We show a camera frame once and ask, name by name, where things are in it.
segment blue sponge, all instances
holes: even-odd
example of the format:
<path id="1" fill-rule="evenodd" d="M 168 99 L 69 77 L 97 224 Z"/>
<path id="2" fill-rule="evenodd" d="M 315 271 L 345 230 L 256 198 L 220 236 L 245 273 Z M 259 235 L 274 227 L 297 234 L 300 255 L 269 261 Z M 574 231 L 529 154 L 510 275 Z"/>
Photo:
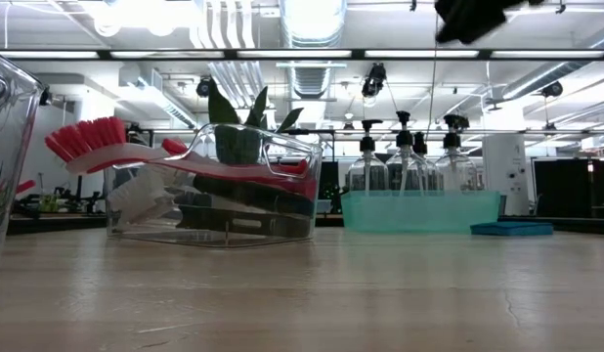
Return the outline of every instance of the blue sponge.
<path id="1" fill-rule="evenodd" d="M 471 226 L 472 235 L 537 236 L 552 235 L 554 227 L 549 223 L 495 222 Z"/>

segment brush handle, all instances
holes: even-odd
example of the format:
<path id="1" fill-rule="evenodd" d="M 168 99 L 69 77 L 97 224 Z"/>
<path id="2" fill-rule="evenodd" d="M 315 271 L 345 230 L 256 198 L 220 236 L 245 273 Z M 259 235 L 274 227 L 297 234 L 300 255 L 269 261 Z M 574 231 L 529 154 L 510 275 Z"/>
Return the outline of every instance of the brush handle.
<path id="1" fill-rule="evenodd" d="M 89 174 L 114 165 L 144 162 L 168 157 L 164 150 L 137 144 L 116 144 L 102 147 L 70 161 L 65 169 L 72 174 Z"/>

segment clear plastic bin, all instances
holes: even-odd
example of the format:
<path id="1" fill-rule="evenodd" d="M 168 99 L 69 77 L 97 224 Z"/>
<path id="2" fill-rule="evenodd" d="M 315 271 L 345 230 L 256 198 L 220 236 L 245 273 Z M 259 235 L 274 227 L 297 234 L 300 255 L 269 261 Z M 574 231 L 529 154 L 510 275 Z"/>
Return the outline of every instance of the clear plastic bin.
<path id="1" fill-rule="evenodd" d="M 307 240 L 321 165 L 318 146 L 207 125 L 182 155 L 106 171 L 109 235 L 211 247 Z"/>
<path id="2" fill-rule="evenodd" d="M 497 221 L 499 193 L 365 191 L 341 196 L 345 227 L 369 233 L 459 233 Z"/>
<path id="3" fill-rule="evenodd" d="M 0 251 L 43 85 L 0 56 Z"/>

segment ceiling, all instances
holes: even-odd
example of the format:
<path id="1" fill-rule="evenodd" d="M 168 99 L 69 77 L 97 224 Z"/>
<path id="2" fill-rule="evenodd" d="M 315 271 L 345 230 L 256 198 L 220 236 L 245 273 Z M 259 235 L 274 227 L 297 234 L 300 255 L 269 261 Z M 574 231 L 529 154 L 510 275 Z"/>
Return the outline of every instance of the ceiling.
<path id="1" fill-rule="evenodd" d="M 166 14 L 178 27 L 172 34 L 157 37 L 143 27 L 122 28 L 113 37 L 96 33 L 89 14 L 103 6 L 101 1 L 65 1 L 57 8 L 45 0 L 0 1 L 0 49 L 5 40 L 10 49 L 162 49 L 193 48 L 188 26 L 192 23 L 193 1 L 167 1 Z M 567 2 L 568 10 L 555 14 L 557 2 L 531 11 L 509 11 L 509 23 L 473 44 L 477 48 L 587 48 L 592 37 L 604 33 L 604 0 Z M 348 0 L 345 26 L 341 40 L 343 48 L 425 48 L 434 49 L 436 14 L 430 1 L 418 1 L 415 12 L 409 11 L 410 1 Z M 253 38 L 259 48 L 281 48 L 278 0 L 254 0 Z M 59 10 L 74 12 L 66 16 Z M 5 18 L 8 19 L 5 35 Z M 290 90 L 287 72 L 277 68 L 277 62 L 260 62 L 264 81 L 270 89 L 270 101 L 276 109 L 276 121 L 289 110 Z M 194 93 L 199 78 L 209 74 L 207 62 L 145 62 L 143 69 L 156 68 L 164 78 L 164 89 L 184 108 L 206 113 L 205 99 Z M 474 92 L 487 93 L 487 87 L 503 87 L 544 63 L 493 62 L 487 76 L 485 62 L 399 62 L 384 63 L 388 85 L 378 95 L 375 105 L 364 108 L 361 82 L 370 69 L 370 62 L 347 62 L 344 68 L 334 70 L 324 116 L 318 116 L 316 126 L 341 128 L 345 113 L 354 120 L 379 118 L 386 121 L 376 128 L 395 127 L 396 110 L 412 114 L 413 128 L 436 128 L 439 117 Z M 31 63 L 22 65 L 35 73 L 80 73 L 90 77 L 115 95 L 121 96 L 116 73 L 121 63 Z M 543 108 L 543 97 L 527 96 L 512 102 L 524 112 L 526 125 L 542 128 L 546 118 L 574 113 L 604 101 L 604 63 L 594 63 L 560 79 L 564 94 L 548 101 Z M 149 102 L 125 102 L 132 119 L 163 121 L 167 115 Z M 471 119 L 473 128 L 480 126 L 483 114 L 480 104 L 462 111 Z M 584 129 L 604 122 L 604 111 L 570 123 L 566 129 Z M 560 141 L 574 141 L 570 136 Z"/>

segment red dish brush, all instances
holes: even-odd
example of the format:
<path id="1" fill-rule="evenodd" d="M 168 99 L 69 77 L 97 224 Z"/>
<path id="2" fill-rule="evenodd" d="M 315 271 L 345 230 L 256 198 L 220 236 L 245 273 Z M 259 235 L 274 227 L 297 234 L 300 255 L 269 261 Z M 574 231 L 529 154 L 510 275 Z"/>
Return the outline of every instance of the red dish brush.
<path id="1" fill-rule="evenodd" d="M 75 174 L 169 156 L 165 151 L 126 143 L 124 123 L 117 117 L 65 126 L 45 141 L 46 146 L 67 163 L 67 171 Z"/>

